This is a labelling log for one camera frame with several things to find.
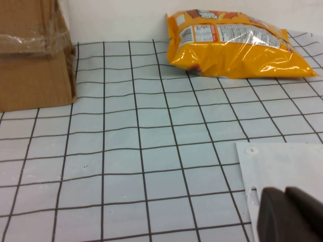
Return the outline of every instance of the yellow chip bag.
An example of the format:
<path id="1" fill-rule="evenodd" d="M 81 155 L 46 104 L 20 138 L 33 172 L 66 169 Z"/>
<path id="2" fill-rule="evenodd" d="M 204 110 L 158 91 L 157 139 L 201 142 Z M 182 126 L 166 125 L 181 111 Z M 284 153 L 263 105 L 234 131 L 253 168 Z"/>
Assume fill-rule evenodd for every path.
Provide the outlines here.
<path id="1" fill-rule="evenodd" d="M 284 29 L 243 13 L 190 10 L 168 17 L 167 59 L 203 76 L 318 76 Z"/>

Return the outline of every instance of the cardboard box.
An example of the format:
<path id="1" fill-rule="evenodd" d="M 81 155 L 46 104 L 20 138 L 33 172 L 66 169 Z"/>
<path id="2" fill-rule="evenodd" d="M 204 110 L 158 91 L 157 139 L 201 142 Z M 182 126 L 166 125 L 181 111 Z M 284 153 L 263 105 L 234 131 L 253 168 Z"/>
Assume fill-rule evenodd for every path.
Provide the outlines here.
<path id="1" fill-rule="evenodd" d="M 57 0 L 0 3 L 0 112 L 76 100 L 75 50 Z"/>

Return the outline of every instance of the white paper sheet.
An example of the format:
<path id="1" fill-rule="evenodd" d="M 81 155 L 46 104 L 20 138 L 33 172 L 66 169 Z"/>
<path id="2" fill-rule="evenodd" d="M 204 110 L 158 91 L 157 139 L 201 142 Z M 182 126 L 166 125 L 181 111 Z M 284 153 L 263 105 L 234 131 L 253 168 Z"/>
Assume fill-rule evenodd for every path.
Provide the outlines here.
<path id="1" fill-rule="evenodd" d="M 287 143 L 237 143 L 255 241 L 258 240 L 259 203 L 265 187 L 298 187 L 323 202 L 323 145 Z"/>

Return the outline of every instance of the white grid paper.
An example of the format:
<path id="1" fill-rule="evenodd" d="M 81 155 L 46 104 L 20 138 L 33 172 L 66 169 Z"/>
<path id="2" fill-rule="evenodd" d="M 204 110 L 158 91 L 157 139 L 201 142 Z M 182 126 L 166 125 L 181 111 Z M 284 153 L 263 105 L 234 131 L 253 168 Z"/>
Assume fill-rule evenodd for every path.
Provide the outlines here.
<path id="1" fill-rule="evenodd" d="M 78 44 L 75 104 L 0 114 L 2 241 L 253 241 L 234 143 L 322 143 L 323 78 L 195 77 L 167 45 Z"/>

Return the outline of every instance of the black object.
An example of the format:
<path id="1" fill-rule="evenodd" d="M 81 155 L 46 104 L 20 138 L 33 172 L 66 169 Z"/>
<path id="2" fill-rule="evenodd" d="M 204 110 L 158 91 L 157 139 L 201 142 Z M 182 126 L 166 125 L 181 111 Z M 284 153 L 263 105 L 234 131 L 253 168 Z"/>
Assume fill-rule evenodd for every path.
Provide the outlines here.
<path id="1" fill-rule="evenodd" d="M 323 204 L 298 188 L 265 188 L 257 230 L 260 242 L 323 242 Z"/>

